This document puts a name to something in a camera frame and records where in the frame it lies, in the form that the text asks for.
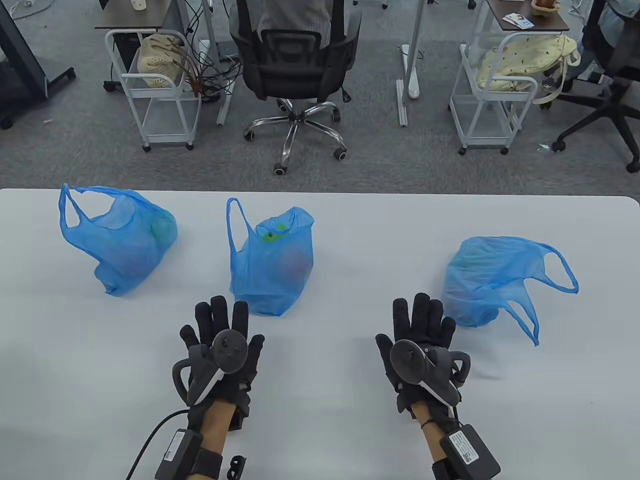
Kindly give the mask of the person's left hand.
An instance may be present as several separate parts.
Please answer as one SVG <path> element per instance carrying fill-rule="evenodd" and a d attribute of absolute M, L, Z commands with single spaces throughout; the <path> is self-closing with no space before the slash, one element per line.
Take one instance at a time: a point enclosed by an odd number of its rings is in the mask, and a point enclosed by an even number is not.
<path fill-rule="evenodd" d="M 196 332 L 189 324 L 180 329 L 180 337 L 187 348 L 206 346 L 210 348 L 215 336 L 226 329 L 240 333 L 244 339 L 249 334 L 249 306 L 245 301 L 237 301 L 233 305 L 231 322 L 229 322 L 227 301 L 223 295 L 211 297 L 210 302 L 199 302 L 194 309 L 194 316 L 198 325 Z M 230 432 L 242 429 L 243 421 L 250 413 L 249 391 L 258 374 L 258 360 L 261 354 L 265 336 L 255 334 L 247 343 L 247 357 L 240 370 L 233 374 L 224 375 L 215 382 L 206 398 L 187 414 L 188 428 L 201 430 L 205 422 L 205 414 L 214 402 L 227 402 L 234 406 L 228 430 Z"/>

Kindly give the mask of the person's right hand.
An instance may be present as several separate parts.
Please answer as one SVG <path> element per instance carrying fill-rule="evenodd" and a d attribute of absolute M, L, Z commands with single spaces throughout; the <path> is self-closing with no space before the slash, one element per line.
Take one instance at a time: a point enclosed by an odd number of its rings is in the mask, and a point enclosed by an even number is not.
<path fill-rule="evenodd" d="M 449 348 L 457 327 L 454 318 L 444 316 L 441 300 L 432 299 L 423 292 L 414 296 L 412 313 L 409 313 L 409 304 L 405 298 L 394 299 L 392 320 L 395 341 L 408 339 L 426 348 L 433 346 Z M 375 343 L 382 358 L 386 377 L 397 394 L 398 411 L 402 413 L 408 410 L 414 418 L 418 418 L 413 405 L 423 402 L 429 410 L 430 418 L 448 417 L 448 407 L 422 386 L 404 382 L 395 371 L 390 359 L 394 341 L 385 333 L 378 333 L 375 336 Z"/>

